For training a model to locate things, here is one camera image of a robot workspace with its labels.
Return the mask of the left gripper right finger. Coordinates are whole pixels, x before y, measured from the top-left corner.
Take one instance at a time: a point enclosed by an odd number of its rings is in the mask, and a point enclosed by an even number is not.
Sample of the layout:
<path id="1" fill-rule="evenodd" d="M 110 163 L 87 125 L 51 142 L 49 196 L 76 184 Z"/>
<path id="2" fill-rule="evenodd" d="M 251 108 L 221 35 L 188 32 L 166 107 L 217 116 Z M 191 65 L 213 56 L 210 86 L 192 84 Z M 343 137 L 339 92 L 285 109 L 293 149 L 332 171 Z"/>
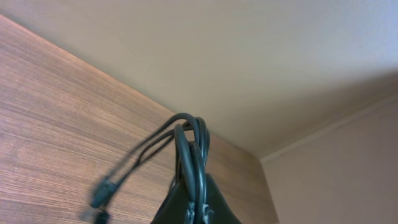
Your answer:
<path id="1" fill-rule="evenodd" d="M 206 193 L 209 224 L 241 224 L 210 174 L 206 174 Z"/>

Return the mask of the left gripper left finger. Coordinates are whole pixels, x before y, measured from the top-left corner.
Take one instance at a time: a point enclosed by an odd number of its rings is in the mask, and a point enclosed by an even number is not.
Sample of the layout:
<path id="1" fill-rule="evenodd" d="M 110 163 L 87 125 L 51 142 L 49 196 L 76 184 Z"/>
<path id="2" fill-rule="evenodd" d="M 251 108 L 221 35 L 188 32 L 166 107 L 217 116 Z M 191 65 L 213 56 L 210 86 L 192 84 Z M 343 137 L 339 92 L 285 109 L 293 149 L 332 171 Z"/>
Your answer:
<path id="1" fill-rule="evenodd" d="M 179 182 L 166 196 L 151 224 L 186 224 L 189 197 L 185 184 Z"/>

